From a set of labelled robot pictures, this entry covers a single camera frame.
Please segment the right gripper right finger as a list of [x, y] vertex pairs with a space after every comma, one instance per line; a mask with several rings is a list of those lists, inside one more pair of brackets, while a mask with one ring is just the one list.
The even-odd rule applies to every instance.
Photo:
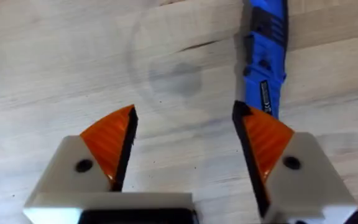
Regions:
[[358, 205], [310, 133], [236, 101], [240, 139], [262, 223], [345, 223]]

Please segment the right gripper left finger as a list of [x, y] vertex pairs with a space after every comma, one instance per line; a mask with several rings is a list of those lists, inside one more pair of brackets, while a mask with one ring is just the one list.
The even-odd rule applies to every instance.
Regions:
[[134, 105], [62, 139], [23, 212], [32, 223], [78, 223], [85, 210], [112, 209], [137, 129]]

